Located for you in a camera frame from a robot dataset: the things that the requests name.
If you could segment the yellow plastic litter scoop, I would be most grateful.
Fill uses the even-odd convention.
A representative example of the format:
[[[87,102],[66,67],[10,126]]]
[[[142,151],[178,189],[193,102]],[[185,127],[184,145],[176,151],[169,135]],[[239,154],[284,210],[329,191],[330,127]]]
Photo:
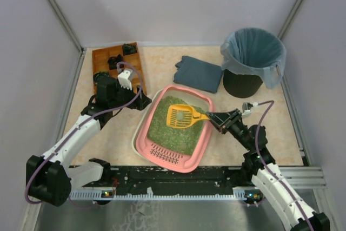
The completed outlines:
[[[209,120],[207,115],[199,113],[193,106],[173,104],[168,108],[166,124],[170,128],[186,129],[204,120]]]

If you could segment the pink litter box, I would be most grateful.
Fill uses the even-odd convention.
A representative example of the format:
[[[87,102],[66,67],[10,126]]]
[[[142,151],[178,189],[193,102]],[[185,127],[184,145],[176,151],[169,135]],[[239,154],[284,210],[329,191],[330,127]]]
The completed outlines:
[[[145,109],[145,113],[132,138],[132,147],[138,155],[141,155],[141,157],[160,167],[179,173],[189,173],[197,168],[202,159],[208,146],[213,127],[211,123],[203,122],[203,128],[192,155],[172,151],[150,140],[147,137],[147,133],[153,114],[159,101],[167,96],[180,98],[187,104],[200,107],[204,111],[215,110],[211,98],[202,92],[179,85],[168,85],[155,94],[152,103]]]

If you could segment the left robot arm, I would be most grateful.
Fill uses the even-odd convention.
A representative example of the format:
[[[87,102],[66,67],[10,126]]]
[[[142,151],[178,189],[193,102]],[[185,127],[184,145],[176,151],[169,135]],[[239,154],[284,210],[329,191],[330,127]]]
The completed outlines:
[[[122,109],[143,110],[150,103],[140,84],[136,90],[122,72],[117,78],[100,75],[96,93],[81,111],[73,127],[41,156],[32,155],[26,163],[25,200],[30,204],[61,206],[75,189],[110,176],[110,163],[90,159],[71,168],[71,163],[86,143]]]

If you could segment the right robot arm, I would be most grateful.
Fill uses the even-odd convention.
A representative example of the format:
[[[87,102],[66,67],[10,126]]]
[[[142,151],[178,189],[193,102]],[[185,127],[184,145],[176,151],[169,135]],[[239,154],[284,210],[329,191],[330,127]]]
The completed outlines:
[[[221,133],[230,133],[245,149],[241,170],[247,181],[256,186],[278,215],[285,230],[330,230],[324,212],[309,206],[283,176],[268,151],[266,128],[259,124],[247,127],[238,109],[207,112],[210,123]]]

